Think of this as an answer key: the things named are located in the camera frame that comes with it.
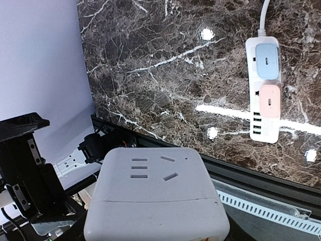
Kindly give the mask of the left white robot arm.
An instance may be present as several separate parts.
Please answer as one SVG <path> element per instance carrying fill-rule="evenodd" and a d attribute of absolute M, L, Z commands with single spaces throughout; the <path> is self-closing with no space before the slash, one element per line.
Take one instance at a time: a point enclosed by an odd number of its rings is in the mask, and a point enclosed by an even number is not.
<path fill-rule="evenodd" d="M 34 132 L 49 124 L 35 112 L 1 121 L 1 215 L 11 224 L 9 237 L 20 234 L 21 240 L 32 240 L 21 226 L 28 223 L 36 240 L 61 238 L 85 212 L 63 189 L 61 178 L 90 164 L 101 165 L 106 154 L 103 138 L 93 133 L 67 157 L 48 163 Z"/>

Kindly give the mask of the white cube socket adapter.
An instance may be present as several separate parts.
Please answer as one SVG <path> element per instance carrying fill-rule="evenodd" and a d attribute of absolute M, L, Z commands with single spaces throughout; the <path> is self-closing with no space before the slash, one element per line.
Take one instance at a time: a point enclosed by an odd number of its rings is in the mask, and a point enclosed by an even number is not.
<path fill-rule="evenodd" d="M 224 240 L 230 223 L 200 154 L 190 148 L 107 153 L 86 240 Z"/>

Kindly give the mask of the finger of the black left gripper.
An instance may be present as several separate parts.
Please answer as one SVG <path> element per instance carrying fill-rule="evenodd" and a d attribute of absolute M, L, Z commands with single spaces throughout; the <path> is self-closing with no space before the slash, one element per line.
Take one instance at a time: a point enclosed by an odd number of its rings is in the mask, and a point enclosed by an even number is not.
<path fill-rule="evenodd" d="M 6 119 L 1 121 L 1 142 L 33 133 L 49 125 L 50 121 L 43 119 L 36 112 Z"/>

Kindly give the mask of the pink plug charger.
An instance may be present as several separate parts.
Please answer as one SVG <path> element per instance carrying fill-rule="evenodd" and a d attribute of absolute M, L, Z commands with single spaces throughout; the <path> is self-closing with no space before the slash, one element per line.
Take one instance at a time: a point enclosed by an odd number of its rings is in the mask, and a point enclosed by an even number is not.
<path fill-rule="evenodd" d="M 281 113 L 281 90 L 278 85 L 262 85 L 259 90 L 260 114 L 266 118 L 278 118 Z"/>

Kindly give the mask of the blue plug charger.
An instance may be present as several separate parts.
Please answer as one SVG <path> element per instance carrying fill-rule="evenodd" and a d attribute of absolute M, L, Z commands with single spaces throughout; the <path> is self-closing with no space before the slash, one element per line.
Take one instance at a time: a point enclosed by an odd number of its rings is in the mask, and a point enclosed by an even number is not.
<path fill-rule="evenodd" d="M 279 76 L 278 47 L 272 43 L 260 43 L 255 47 L 256 71 L 260 78 L 274 80 Z"/>

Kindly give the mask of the white power strip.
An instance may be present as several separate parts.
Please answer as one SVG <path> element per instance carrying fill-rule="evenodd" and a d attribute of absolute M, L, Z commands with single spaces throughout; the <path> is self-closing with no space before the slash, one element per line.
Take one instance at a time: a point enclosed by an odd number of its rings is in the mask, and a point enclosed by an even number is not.
<path fill-rule="evenodd" d="M 279 43 L 275 37 L 245 43 L 250 99 L 250 138 L 276 143 L 279 137 L 282 81 Z"/>

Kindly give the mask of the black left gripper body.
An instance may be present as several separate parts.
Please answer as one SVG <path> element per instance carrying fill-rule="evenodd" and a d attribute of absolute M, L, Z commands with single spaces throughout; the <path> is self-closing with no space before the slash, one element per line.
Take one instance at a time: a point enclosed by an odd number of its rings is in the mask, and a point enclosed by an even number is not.
<path fill-rule="evenodd" d="M 65 216 L 65 193 L 52 164 L 45 164 L 33 134 L 1 142 L 1 177 L 30 223 Z"/>

